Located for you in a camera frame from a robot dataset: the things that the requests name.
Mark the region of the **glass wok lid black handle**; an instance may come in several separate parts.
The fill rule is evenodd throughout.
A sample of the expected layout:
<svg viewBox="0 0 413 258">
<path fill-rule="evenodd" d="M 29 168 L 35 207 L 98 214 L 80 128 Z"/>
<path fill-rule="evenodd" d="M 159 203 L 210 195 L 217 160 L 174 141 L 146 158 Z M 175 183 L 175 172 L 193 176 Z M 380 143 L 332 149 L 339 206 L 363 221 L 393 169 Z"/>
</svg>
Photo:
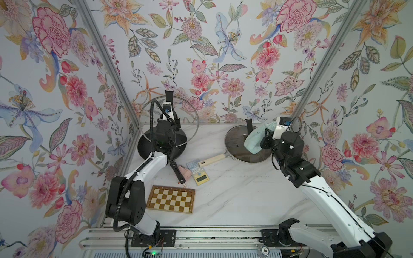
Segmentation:
<svg viewBox="0 0 413 258">
<path fill-rule="evenodd" d="M 181 147 L 196 136 L 200 116 L 188 100 L 176 96 L 174 91 L 166 91 L 144 104 L 138 122 L 139 131 L 147 141 Z"/>
</svg>

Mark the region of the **light green cleaning cloth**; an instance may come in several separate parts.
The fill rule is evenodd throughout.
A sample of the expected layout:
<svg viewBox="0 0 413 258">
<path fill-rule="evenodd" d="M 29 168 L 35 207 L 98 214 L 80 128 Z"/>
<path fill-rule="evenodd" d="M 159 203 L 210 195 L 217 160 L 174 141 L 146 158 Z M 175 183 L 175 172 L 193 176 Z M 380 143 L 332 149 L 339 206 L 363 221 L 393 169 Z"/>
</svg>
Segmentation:
<svg viewBox="0 0 413 258">
<path fill-rule="evenodd" d="M 276 122 L 266 122 L 261 123 L 256 129 L 254 129 L 244 141 L 244 147 L 251 153 L 257 154 L 259 153 L 262 148 L 260 147 L 260 143 L 262 142 L 263 138 L 265 137 L 265 130 L 271 131 L 270 137 L 273 137 L 273 133 L 276 127 Z"/>
</svg>

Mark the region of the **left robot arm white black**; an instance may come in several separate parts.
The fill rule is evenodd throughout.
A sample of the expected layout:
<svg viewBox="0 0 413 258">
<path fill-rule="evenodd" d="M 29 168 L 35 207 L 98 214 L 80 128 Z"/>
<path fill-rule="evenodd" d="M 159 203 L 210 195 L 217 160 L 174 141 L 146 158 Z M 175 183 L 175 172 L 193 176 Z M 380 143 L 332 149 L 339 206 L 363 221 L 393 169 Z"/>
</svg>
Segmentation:
<svg viewBox="0 0 413 258">
<path fill-rule="evenodd" d="M 180 145 L 180 129 L 178 118 L 158 119 L 156 126 L 149 128 L 148 143 L 139 144 L 145 161 L 131 173 L 111 181 L 105 213 L 114 220 L 115 232 L 130 228 L 135 233 L 159 236 L 159 223 L 146 213 L 145 182 L 167 165 L 180 183 L 186 182 L 175 162 L 185 149 Z"/>
</svg>

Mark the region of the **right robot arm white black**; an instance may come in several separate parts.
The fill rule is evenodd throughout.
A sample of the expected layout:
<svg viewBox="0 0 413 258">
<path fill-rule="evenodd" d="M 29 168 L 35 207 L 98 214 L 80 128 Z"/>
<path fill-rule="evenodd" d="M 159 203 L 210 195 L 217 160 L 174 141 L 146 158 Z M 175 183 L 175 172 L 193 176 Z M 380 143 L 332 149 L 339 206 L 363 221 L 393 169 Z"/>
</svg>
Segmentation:
<svg viewBox="0 0 413 258">
<path fill-rule="evenodd" d="M 271 150 L 275 168 L 319 208 L 338 233 L 333 236 L 290 218 L 279 224 L 276 238 L 280 244 L 303 244 L 328 258 L 384 258 L 390 254 L 391 238 L 363 222 L 337 196 L 321 172 L 302 158 L 304 142 L 298 133 L 286 131 L 275 139 L 273 131 L 266 129 L 260 146 Z"/>
</svg>

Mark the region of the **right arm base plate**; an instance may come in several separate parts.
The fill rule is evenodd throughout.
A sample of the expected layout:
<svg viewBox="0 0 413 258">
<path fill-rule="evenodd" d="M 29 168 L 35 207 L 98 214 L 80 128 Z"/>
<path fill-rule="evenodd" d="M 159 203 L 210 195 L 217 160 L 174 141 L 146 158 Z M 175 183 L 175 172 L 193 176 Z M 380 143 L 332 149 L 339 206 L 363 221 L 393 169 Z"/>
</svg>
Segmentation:
<svg viewBox="0 0 413 258">
<path fill-rule="evenodd" d="M 301 243 L 295 242 L 288 231 L 279 229 L 264 229 L 260 231 L 258 241 L 268 247 L 299 248 Z"/>
</svg>

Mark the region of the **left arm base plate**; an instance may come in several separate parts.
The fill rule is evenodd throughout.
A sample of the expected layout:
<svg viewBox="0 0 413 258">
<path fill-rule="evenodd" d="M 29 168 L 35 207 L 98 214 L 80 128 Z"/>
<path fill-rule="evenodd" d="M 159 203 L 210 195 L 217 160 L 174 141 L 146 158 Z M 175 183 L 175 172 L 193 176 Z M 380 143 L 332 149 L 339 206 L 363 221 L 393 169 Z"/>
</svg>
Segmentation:
<svg viewBox="0 0 413 258">
<path fill-rule="evenodd" d="M 176 230 L 156 230 L 152 235 L 134 233 L 131 238 L 131 247 L 174 247 Z"/>
</svg>

